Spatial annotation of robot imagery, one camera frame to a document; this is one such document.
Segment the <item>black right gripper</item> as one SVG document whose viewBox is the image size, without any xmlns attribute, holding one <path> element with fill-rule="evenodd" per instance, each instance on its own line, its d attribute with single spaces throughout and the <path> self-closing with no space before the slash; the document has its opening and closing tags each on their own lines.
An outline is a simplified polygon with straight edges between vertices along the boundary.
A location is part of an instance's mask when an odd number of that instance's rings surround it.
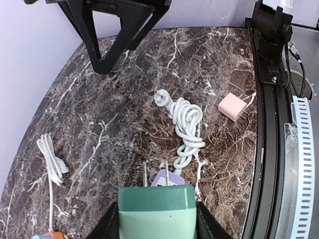
<svg viewBox="0 0 319 239">
<path fill-rule="evenodd" d="M 136 50 L 148 32 L 163 17 L 165 11 L 155 11 L 157 7 L 170 7 L 171 0 L 46 0 L 70 11 L 72 20 L 86 46 L 93 70 L 108 74 L 117 63 L 124 50 Z M 120 19 L 121 30 L 102 58 L 93 20 L 93 11 L 104 12 Z"/>
</svg>

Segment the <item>blue charger plug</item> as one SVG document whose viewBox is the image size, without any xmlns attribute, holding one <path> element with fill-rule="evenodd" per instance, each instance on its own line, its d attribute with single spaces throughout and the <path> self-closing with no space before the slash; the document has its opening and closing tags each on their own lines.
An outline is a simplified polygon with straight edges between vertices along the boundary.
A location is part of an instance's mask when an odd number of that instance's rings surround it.
<svg viewBox="0 0 319 239">
<path fill-rule="evenodd" d="M 31 239 L 47 239 L 47 236 L 44 236 L 44 235 L 34 235 Z"/>
</svg>

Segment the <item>purple power strip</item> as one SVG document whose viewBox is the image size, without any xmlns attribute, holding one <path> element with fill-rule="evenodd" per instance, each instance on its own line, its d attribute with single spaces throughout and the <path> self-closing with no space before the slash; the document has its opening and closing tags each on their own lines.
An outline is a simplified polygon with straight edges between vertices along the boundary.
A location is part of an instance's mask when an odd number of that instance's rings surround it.
<svg viewBox="0 0 319 239">
<path fill-rule="evenodd" d="M 164 169 L 161 169 L 155 176 L 151 186 L 175 186 L 175 185 L 184 185 L 186 184 L 183 177 L 168 171 L 168 175 Z"/>
</svg>

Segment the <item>orange power strip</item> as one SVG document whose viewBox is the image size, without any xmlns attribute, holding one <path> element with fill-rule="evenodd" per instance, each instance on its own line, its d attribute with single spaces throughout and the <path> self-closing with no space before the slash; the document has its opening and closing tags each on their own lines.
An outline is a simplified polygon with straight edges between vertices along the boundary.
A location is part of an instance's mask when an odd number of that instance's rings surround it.
<svg viewBox="0 0 319 239">
<path fill-rule="evenodd" d="M 46 232 L 41 235 L 42 239 L 64 239 L 63 233 L 61 232 Z"/>
</svg>

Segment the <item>green charger plug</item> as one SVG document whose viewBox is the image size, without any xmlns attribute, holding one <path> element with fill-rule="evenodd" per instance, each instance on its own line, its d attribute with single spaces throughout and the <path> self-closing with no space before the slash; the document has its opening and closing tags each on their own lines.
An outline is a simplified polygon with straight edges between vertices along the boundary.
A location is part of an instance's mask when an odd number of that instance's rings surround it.
<svg viewBox="0 0 319 239">
<path fill-rule="evenodd" d="M 195 239 L 196 200 L 192 185 L 123 187 L 118 196 L 121 239 Z"/>
</svg>

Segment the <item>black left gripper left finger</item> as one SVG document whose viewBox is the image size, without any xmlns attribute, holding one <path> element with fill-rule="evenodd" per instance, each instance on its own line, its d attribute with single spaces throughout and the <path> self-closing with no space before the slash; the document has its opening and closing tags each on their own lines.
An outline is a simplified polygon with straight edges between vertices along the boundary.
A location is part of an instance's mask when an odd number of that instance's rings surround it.
<svg viewBox="0 0 319 239">
<path fill-rule="evenodd" d="M 86 239 L 119 239 L 118 203 L 113 202 Z"/>
</svg>

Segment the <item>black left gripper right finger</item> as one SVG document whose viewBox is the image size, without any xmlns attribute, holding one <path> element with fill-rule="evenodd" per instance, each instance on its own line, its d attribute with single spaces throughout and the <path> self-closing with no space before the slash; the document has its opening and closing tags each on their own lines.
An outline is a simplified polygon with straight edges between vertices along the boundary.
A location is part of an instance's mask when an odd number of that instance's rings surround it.
<svg viewBox="0 0 319 239">
<path fill-rule="evenodd" d="M 196 202 L 198 239 L 232 239 L 202 202 Z"/>
</svg>

